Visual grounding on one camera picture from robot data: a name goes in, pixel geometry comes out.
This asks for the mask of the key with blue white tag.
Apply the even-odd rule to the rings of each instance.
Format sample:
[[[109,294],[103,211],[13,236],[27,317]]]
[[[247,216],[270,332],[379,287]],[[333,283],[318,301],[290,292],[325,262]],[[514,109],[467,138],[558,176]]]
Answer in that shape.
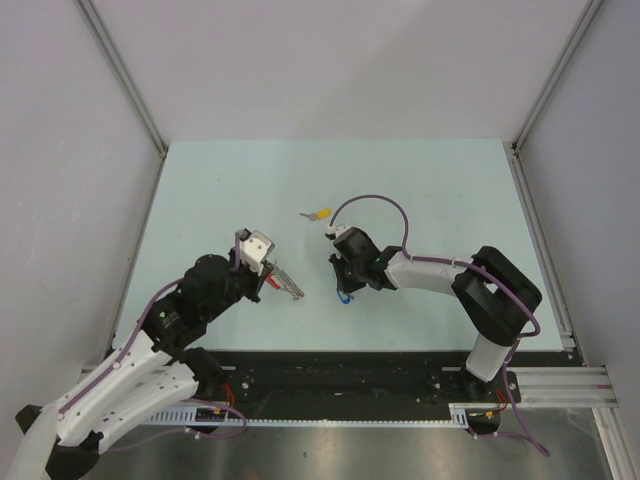
[[[338,295],[339,300],[344,305],[349,305],[354,300],[354,297],[350,293],[344,292],[340,289],[337,289],[336,293]]]

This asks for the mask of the red handled keyring holder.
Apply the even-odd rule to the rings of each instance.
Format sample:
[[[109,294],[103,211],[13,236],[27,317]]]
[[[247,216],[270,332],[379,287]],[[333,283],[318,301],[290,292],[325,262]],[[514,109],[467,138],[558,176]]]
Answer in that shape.
[[[301,300],[305,294],[292,277],[276,263],[269,264],[266,282],[274,289],[288,293],[294,301]]]

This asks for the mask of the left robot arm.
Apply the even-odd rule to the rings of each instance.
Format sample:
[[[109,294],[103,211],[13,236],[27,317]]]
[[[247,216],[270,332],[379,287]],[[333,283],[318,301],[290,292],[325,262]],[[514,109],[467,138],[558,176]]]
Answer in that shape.
[[[214,397],[222,369],[192,344],[241,300],[258,302],[272,270],[268,261],[252,265],[237,255],[199,258],[152,297],[127,341],[88,376],[59,399],[17,414],[24,438],[9,478],[80,479],[153,414]]]

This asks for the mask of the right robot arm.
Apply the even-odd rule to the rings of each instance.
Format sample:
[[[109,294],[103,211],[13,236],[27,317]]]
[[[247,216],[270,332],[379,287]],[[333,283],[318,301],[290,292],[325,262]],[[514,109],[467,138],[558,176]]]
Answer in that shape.
[[[379,249],[363,230],[331,227],[326,234],[337,291],[419,289],[457,298],[477,336],[459,374],[463,396],[484,401],[497,389],[522,339],[540,334],[534,312],[540,290],[498,249],[484,246],[463,258],[412,256],[406,247]]]

